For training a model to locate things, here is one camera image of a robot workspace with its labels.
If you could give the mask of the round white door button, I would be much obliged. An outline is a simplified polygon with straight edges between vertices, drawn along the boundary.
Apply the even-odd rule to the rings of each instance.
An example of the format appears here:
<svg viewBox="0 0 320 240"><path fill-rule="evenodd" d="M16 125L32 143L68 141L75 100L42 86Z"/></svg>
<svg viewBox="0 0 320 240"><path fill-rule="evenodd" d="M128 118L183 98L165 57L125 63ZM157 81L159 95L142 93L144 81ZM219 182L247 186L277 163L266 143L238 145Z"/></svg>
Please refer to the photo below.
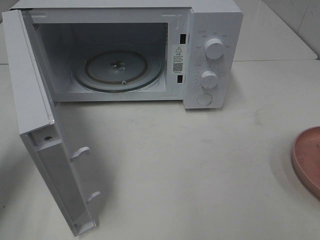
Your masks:
<svg viewBox="0 0 320 240"><path fill-rule="evenodd" d="M197 103L202 106L209 106L212 100L213 97L208 93L203 93L197 97Z"/></svg>

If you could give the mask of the white microwave door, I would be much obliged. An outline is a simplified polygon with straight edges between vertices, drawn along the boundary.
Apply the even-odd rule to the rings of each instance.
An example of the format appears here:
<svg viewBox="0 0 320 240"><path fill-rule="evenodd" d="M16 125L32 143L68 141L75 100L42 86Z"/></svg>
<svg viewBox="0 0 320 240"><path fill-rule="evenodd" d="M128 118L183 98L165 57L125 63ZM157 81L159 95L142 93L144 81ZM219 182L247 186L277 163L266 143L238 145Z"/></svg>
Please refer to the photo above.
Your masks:
<svg viewBox="0 0 320 240"><path fill-rule="evenodd" d="M31 15L15 9L4 12L2 20L19 136L71 232L79 236L96 226L75 167L91 150L69 149L48 83L50 65Z"/></svg>

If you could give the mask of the pink round plate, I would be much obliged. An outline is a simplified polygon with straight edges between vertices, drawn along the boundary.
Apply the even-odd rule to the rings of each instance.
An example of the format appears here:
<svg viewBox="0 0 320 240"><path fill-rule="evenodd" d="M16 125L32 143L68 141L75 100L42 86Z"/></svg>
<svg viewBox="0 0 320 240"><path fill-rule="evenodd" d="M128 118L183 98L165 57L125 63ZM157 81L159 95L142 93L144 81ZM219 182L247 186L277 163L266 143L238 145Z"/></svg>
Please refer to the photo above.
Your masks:
<svg viewBox="0 0 320 240"><path fill-rule="evenodd" d="M320 198L320 127L302 131L295 138L291 163L304 187L317 199Z"/></svg>

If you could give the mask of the lower white microwave knob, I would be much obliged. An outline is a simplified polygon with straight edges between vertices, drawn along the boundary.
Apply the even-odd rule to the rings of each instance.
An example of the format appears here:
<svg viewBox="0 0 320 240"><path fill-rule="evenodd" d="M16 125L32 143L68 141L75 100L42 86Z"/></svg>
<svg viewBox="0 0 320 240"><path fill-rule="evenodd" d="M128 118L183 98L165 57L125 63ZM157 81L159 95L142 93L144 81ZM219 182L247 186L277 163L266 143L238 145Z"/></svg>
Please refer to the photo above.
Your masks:
<svg viewBox="0 0 320 240"><path fill-rule="evenodd" d="M218 84L219 78L214 71L207 70L200 76L200 84L204 89L212 89Z"/></svg>

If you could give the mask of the white microwave knob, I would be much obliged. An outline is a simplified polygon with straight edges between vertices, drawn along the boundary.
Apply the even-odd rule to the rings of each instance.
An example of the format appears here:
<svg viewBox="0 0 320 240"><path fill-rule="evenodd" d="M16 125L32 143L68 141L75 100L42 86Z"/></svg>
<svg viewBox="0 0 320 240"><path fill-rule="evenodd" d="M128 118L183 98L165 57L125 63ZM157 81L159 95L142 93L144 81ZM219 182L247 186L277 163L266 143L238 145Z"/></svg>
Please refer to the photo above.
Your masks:
<svg viewBox="0 0 320 240"><path fill-rule="evenodd" d="M200 76L200 84L204 89L212 89L218 84L219 78L214 71L207 70Z"/></svg>
<svg viewBox="0 0 320 240"><path fill-rule="evenodd" d="M225 42L219 37L212 37L205 41L204 52L207 58L215 60L224 54Z"/></svg>

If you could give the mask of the glass microwave turntable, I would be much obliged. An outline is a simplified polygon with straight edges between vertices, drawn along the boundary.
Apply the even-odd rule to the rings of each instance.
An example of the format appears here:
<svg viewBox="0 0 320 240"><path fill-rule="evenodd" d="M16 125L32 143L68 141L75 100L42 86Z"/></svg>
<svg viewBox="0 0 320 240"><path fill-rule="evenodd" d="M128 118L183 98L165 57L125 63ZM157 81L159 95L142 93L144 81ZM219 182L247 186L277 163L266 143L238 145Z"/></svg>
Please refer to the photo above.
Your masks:
<svg viewBox="0 0 320 240"><path fill-rule="evenodd" d="M140 50L106 50L73 65L75 80L102 93L124 93L146 87L163 73L165 55Z"/></svg>

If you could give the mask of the white warning label sticker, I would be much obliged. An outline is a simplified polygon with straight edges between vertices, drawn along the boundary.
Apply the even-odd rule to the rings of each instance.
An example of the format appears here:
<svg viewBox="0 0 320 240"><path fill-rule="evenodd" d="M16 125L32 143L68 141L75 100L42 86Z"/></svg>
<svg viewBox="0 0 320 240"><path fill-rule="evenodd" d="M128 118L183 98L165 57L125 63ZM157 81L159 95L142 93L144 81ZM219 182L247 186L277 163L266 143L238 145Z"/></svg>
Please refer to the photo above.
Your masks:
<svg viewBox="0 0 320 240"><path fill-rule="evenodd" d="M171 49L171 65L174 74L184 73L185 47L183 44L175 44Z"/></svg>

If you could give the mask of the white microwave oven body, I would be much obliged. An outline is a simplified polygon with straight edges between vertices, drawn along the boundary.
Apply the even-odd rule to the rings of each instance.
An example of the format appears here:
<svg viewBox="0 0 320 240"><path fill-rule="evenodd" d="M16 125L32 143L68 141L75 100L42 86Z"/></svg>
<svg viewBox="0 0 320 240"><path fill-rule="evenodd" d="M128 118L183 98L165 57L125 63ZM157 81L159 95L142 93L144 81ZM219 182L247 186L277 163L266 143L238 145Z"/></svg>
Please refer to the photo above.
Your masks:
<svg viewBox="0 0 320 240"><path fill-rule="evenodd" d="M243 13L232 0L20 0L2 20L15 93L215 109Z"/></svg>

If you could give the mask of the upper white microwave knob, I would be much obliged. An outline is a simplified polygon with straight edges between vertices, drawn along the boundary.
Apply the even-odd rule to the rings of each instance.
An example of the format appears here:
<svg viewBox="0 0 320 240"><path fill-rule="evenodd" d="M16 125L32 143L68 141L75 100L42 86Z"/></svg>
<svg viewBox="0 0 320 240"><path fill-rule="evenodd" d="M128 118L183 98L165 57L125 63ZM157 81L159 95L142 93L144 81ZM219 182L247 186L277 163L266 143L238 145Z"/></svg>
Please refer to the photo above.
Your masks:
<svg viewBox="0 0 320 240"><path fill-rule="evenodd" d="M215 60L224 54L225 42L219 37L212 37L205 41L204 52L207 58Z"/></svg>

